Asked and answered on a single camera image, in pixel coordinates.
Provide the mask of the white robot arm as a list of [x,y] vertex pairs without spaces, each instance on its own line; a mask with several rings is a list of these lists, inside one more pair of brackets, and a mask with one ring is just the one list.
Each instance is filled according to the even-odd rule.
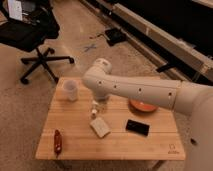
[[109,61],[98,58],[82,77],[96,101],[113,94],[188,115],[189,144],[184,171],[213,171],[213,86],[115,76],[111,70]]

